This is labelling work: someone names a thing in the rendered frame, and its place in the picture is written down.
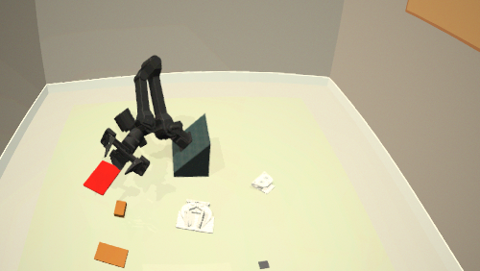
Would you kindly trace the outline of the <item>small orange block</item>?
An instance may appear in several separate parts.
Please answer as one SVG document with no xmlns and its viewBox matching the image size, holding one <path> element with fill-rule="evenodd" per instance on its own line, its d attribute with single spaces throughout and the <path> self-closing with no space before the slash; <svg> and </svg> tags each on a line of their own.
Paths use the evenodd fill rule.
<svg viewBox="0 0 480 271">
<path fill-rule="evenodd" d="M 115 205 L 116 206 L 114 210 L 114 216 L 124 218 L 127 208 L 127 202 L 117 200 Z"/>
</svg>

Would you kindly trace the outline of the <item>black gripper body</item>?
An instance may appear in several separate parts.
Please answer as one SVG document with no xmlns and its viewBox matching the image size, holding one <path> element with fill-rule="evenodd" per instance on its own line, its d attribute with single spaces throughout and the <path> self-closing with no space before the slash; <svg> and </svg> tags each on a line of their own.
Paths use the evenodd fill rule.
<svg viewBox="0 0 480 271">
<path fill-rule="evenodd" d="M 108 134 L 111 134 L 114 138 L 117 135 L 117 133 L 115 133 L 111 128 L 107 128 L 103 134 L 103 137 L 101 138 L 102 144 L 104 144 L 106 138 L 108 137 Z M 133 153 L 139 146 L 139 141 L 140 140 L 137 139 L 137 136 L 128 133 L 126 137 L 122 140 L 122 142 L 115 138 L 115 140 L 113 141 L 113 145 L 118 149 L 118 153 L 120 153 L 120 155 L 122 155 L 126 160 L 134 162 L 136 157 L 133 156 Z M 143 167 L 141 167 L 141 170 L 138 172 L 138 175 L 142 176 L 145 174 L 145 171 L 150 166 L 150 162 L 142 155 L 140 159 L 144 161 L 144 164 Z"/>
</svg>

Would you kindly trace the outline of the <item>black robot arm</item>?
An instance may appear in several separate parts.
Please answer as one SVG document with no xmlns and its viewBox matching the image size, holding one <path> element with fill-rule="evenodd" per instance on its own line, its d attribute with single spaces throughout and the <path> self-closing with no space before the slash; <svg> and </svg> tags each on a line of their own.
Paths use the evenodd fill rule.
<svg viewBox="0 0 480 271">
<path fill-rule="evenodd" d="M 170 138 L 182 151 L 192 142 L 192 136 L 190 132 L 187 133 L 182 129 L 183 124 L 180 121 L 173 122 L 172 117 L 167 113 L 161 80 L 159 79 L 161 69 L 161 59 L 157 55 L 151 56 L 141 64 L 141 68 L 133 79 L 137 103 L 136 119 L 132 116 L 129 108 L 126 108 L 123 112 L 118 113 L 114 120 L 122 132 L 129 132 L 137 136 L 137 139 L 140 140 L 140 148 L 147 144 L 144 136 L 155 133 L 155 137 L 159 140 Z M 147 81 L 149 82 L 155 117 L 150 111 Z M 129 162 L 118 153 L 118 149 L 111 150 L 109 156 L 111 163 L 119 170 L 123 170 L 126 162 Z"/>
</svg>

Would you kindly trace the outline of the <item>orange flat rectangular plate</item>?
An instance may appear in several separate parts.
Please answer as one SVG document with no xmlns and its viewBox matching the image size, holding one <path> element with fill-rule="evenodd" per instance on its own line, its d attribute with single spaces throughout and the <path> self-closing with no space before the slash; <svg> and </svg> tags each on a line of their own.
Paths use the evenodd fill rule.
<svg viewBox="0 0 480 271">
<path fill-rule="evenodd" d="M 128 251 L 123 248 L 99 242 L 94 259 L 117 267 L 125 268 Z"/>
</svg>

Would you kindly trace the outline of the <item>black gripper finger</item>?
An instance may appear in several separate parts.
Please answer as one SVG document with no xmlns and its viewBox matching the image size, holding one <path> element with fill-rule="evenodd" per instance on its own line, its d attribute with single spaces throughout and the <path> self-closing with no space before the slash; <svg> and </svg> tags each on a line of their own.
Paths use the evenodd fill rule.
<svg viewBox="0 0 480 271">
<path fill-rule="evenodd" d="M 132 163 L 130 167 L 127 168 L 126 174 L 130 174 L 131 172 L 134 172 L 135 174 L 138 174 L 138 172 L 141 170 L 141 167 L 143 167 L 144 161 L 140 158 L 136 158 L 135 161 Z"/>
<path fill-rule="evenodd" d="M 115 138 L 111 135 L 111 134 L 108 134 L 108 137 L 106 138 L 103 146 L 106 148 L 106 152 L 105 152 L 105 156 L 104 158 L 106 158 L 107 154 L 108 154 L 108 151 L 109 149 L 111 148 L 111 145 L 113 144 L 113 141 L 115 140 Z"/>
</svg>

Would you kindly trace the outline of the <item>red flat rectangular plate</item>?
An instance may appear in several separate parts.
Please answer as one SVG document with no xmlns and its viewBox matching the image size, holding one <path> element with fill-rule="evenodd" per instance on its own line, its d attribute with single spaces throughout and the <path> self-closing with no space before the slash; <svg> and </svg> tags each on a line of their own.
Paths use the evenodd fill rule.
<svg viewBox="0 0 480 271">
<path fill-rule="evenodd" d="M 91 176 L 88 177 L 84 186 L 100 195 L 104 195 L 120 172 L 121 170 L 117 167 L 102 160 Z"/>
</svg>

